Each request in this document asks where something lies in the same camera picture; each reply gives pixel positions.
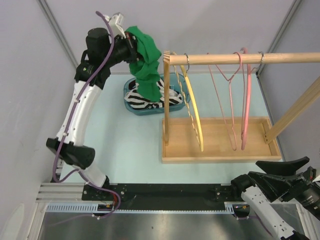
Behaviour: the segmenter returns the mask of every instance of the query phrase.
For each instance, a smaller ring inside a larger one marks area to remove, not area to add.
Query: pink hanger
[[[243,51],[244,54],[248,53],[248,50],[243,47],[241,48],[241,51]],[[244,150],[246,143],[247,143],[247,133],[248,133],[248,121],[249,121],[249,111],[250,111],[250,98],[251,98],[251,65],[247,64],[246,65],[246,79],[247,79],[247,85],[246,85],[246,80],[245,80],[245,71],[244,71],[244,66],[242,64],[242,58],[241,58],[241,54],[239,52],[234,52],[234,54],[237,54],[239,56],[239,60],[240,60],[240,64],[238,69],[235,71],[235,73],[228,79],[226,77],[226,75],[221,71],[221,69],[219,68],[218,65],[215,65],[218,70],[220,71],[220,73],[223,75],[223,77],[225,78],[225,80],[227,82],[229,82],[229,97],[230,97],[230,107],[231,107],[231,116],[232,116],[232,126],[231,126],[231,130],[233,132],[233,138],[234,138],[234,144],[233,141],[231,139],[231,134],[230,131],[227,127],[227,122],[226,122],[226,118],[225,118],[225,114],[224,114],[224,110],[222,108],[221,102],[220,102],[220,98],[219,98],[219,94],[218,94],[218,90],[217,90],[217,86],[214,80],[214,76],[212,74],[210,65],[208,65],[209,71],[210,71],[210,75],[213,81],[213,85],[214,85],[214,89],[215,89],[215,93],[216,96],[218,98],[218,102],[220,105],[220,109],[221,109],[221,113],[222,113],[222,117],[224,120],[224,124],[226,127],[226,130],[228,132],[228,136],[229,136],[229,140],[230,140],[230,144],[231,147],[234,151],[237,150],[237,137],[236,137],[236,133],[234,130],[234,125],[235,125],[235,119],[234,119],[234,108],[233,108],[233,102],[232,102],[232,93],[231,93],[231,82],[232,79],[234,78],[234,76],[239,72],[240,68],[242,68],[242,76],[243,76],[243,103],[242,103],[242,120],[241,120],[241,149]]]

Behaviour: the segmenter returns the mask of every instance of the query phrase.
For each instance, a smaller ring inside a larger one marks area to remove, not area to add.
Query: wooden rod
[[[169,91],[170,91],[170,63],[169,59],[163,59],[164,78],[164,143],[169,143]]]
[[[264,141],[269,144],[274,140],[290,123],[292,123],[304,110],[306,110],[320,96],[320,76],[314,83],[299,97],[289,110],[275,123],[264,136]]]
[[[211,64],[239,64],[237,54],[188,54],[190,65],[211,65]],[[260,53],[242,54],[243,64],[261,64]],[[170,55],[170,65],[188,65],[186,55]],[[320,52],[300,53],[265,53],[264,64],[291,64],[291,63],[320,63]]]

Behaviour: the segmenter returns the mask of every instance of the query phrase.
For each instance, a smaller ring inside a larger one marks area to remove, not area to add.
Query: wooden post
[[[164,142],[169,143],[169,90],[170,90],[170,52],[165,51],[163,57],[164,72]]]
[[[279,121],[264,135],[264,141],[269,144],[274,140],[290,123],[292,123],[304,110],[306,110],[320,96],[320,76],[314,83],[299,97]]]

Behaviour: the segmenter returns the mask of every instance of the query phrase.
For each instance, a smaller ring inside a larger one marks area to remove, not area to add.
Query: robotic arm
[[[101,71],[92,79],[80,99],[77,100],[81,89],[102,64],[111,47],[109,33],[105,28],[91,29],[85,39],[87,50],[83,52],[81,62],[76,68],[74,91],[68,112],[56,138],[48,138],[46,146],[54,154],[57,154],[59,145],[65,136],[59,158],[78,169],[94,185],[109,188],[108,177],[94,163],[95,150],[84,146],[85,132],[95,102],[111,74],[110,68],[122,61],[135,62],[141,56],[137,53],[135,36],[125,32],[122,28],[124,16],[121,13],[116,13],[112,17],[104,17],[109,22],[115,36],[112,40],[114,41],[112,53]],[[66,134],[65,129],[70,116],[72,119]]]
[[[266,173],[249,172],[231,181],[238,196],[246,201],[274,237],[278,240],[307,240],[296,232],[272,208],[270,202],[279,199],[288,202],[295,198],[320,220],[320,170],[309,167],[305,172],[296,170],[309,162],[308,157],[289,162],[257,161]]]

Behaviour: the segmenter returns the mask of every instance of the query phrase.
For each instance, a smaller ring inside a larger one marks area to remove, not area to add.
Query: wooden tray
[[[247,143],[241,150],[241,117],[234,118],[234,130],[237,137],[237,150],[233,151],[227,129],[222,117],[200,118],[204,151],[196,138],[191,119],[169,119],[169,143],[165,144],[162,120],[162,162],[169,163],[248,163],[257,160],[280,160],[281,154],[276,140],[269,144],[264,141],[266,130],[271,128],[268,117],[250,117],[248,124]],[[226,119],[231,129],[232,119]]]

